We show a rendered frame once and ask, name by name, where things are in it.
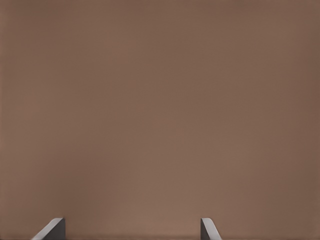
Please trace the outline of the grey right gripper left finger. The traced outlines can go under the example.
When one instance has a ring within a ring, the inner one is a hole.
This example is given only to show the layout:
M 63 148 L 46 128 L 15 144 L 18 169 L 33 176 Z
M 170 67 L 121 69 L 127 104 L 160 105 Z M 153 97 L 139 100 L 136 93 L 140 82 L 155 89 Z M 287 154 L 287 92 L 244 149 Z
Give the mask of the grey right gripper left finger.
M 31 240 L 66 240 L 66 220 L 64 218 L 52 219 Z

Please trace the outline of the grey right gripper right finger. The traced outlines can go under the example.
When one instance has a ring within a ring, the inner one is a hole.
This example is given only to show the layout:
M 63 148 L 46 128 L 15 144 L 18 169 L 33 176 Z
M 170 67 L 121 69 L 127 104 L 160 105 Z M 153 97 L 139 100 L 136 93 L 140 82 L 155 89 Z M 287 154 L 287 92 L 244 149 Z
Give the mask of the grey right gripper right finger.
M 200 240 L 222 240 L 213 220 L 211 218 L 201 218 L 200 220 Z

